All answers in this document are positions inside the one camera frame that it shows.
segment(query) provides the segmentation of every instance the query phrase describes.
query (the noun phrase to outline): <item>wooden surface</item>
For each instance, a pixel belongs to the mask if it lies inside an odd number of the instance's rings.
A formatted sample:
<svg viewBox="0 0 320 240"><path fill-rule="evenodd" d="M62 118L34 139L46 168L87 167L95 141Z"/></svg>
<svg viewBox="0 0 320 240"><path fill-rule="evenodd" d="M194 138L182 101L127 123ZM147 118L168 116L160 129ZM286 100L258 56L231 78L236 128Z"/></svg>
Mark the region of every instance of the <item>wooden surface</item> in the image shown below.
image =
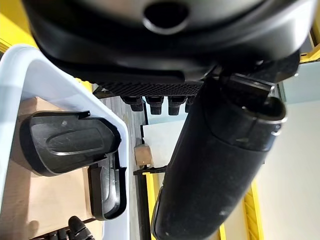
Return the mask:
<svg viewBox="0 0 320 240"><path fill-rule="evenodd" d="M133 112L129 105L125 104L120 97L110 97L101 99L107 107L109 107L118 117L120 117L128 127L129 132L129 194L130 194L130 240L140 240L139 218L136 179L133 171L137 170L135 160L134 147L142 143L140 126L145 124L145 114L141 112Z"/></svg>
<svg viewBox="0 0 320 240"><path fill-rule="evenodd" d="M43 110L61 109L40 98L20 105L2 200L1 240L26 240L67 227L73 215L82 220L92 218L87 168L53 177L38 176L24 158L19 125L29 114ZM101 223L91 225L102 228ZM101 230L97 239L101 239Z"/></svg>
<svg viewBox="0 0 320 240"><path fill-rule="evenodd" d="M152 164L151 149L147 144L141 144L134 148L135 162L138 166Z"/></svg>

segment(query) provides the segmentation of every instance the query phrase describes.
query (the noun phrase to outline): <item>yellow metal frame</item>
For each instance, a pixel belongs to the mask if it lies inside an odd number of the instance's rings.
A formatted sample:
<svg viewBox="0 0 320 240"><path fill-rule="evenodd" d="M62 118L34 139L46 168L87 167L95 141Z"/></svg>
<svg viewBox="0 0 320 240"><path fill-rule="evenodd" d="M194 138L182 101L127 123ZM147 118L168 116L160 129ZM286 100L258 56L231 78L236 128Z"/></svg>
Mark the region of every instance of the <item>yellow metal frame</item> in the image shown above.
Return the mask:
<svg viewBox="0 0 320 240"><path fill-rule="evenodd" d="M320 44L315 46L309 53L304 53L300 57L300 63L307 63L318 60L320 58Z"/></svg>
<svg viewBox="0 0 320 240"><path fill-rule="evenodd" d="M243 210L249 240L264 240L257 184L254 180L251 188L244 196Z"/></svg>
<svg viewBox="0 0 320 240"><path fill-rule="evenodd" d="M146 188L148 193L148 206L149 206L149 219L151 224L152 215L154 212L154 207L157 202L159 190L160 190L160 184L159 184L159 178L157 174L145 172L143 173L146 178ZM156 240L156 238L151 234L151 240Z"/></svg>

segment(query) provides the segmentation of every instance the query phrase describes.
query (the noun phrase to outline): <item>black plastic part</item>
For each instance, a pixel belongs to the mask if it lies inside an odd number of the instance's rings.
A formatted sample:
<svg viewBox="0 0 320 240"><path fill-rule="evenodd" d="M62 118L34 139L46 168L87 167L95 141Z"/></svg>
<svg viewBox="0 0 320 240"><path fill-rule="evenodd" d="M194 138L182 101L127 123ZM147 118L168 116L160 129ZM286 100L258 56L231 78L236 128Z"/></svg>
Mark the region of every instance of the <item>black plastic part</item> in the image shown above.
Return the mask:
<svg viewBox="0 0 320 240"><path fill-rule="evenodd" d="M142 112L144 110L144 105L141 104L131 104L131 110L134 112Z"/></svg>
<svg viewBox="0 0 320 240"><path fill-rule="evenodd" d="M121 215L126 209L125 167L120 167L118 152L88 169L92 215L100 221Z"/></svg>
<svg viewBox="0 0 320 240"><path fill-rule="evenodd" d="M58 239L59 240L67 240L67 231L66 229L62 228L58 230Z"/></svg>
<svg viewBox="0 0 320 240"><path fill-rule="evenodd" d="M90 112L40 111L20 126L20 144L31 167L40 175L56 176L104 158L118 150L117 128Z"/></svg>
<svg viewBox="0 0 320 240"><path fill-rule="evenodd" d="M184 111L186 113L189 113L190 108L191 108L192 104L194 103L194 100L195 100L195 96L188 96L188 98L185 102L185 108L184 108Z"/></svg>
<svg viewBox="0 0 320 240"><path fill-rule="evenodd" d="M49 233L49 240L59 240L58 239L58 232L57 231L53 231Z"/></svg>
<svg viewBox="0 0 320 240"><path fill-rule="evenodd" d="M223 25L166 36L125 26L77 1L24 0L23 4L39 48L51 61L59 60L61 64L55 64L66 72L93 82L173 83L202 79L214 62L252 64L292 54L308 35L317 1L263 1ZM101 65L103 71L92 70ZM167 73L165 79L161 73ZM176 73L183 77L176 78Z"/></svg>
<svg viewBox="0 0 320 240"><path fill-rule="evenodd" d="M269 114L250 112L208 79L166 168L152 217L156 239L204 240L212 235L263 164L285 113L279 100Z"/></svg>
<svg viewBox="0 0 320 240"><path fill-rule="evenodd" d="M89 229L77 216L70 217L68 225L73 240L95 240Z"/></svg>
<svg viewBox="0 0 320 240"><path fill-rule="evenodd" d="M122 96L121 99L131 106L131 110L134 112L142 112L144 105L141 96Z"/></svg>
<svg viewBox="0 0 320 240"><path fill-rule="evenodd" d="M180 105L187 100L186 96L168 96L168 113L170 116L179 115Z"/></svg>
<svg viewBox="0 0 320 240"><path fill-rule="evenodd" d="M152 115L161 115L163 96L146 96L146 102L150 105L150 112Z"/></svg>

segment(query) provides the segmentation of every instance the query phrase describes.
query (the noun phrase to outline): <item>white plastic bin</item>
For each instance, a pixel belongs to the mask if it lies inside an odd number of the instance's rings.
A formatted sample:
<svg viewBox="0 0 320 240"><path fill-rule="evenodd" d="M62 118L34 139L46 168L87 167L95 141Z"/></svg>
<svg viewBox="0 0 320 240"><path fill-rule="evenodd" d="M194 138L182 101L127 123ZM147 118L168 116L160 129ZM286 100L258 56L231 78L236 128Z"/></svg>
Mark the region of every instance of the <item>white plastic bin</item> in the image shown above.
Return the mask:
<svg viewBox="0 0 320 240"><path fill-rule="evenodd" d="M129 143L126 124L71 75L54 66L36 48L15 45L0 61L0 207L20 101L40 97L68 111L90 110L115 125L121 135L119 161L125 173L127 206L124 213L104 222L104 240L130 239Z"/></svg>

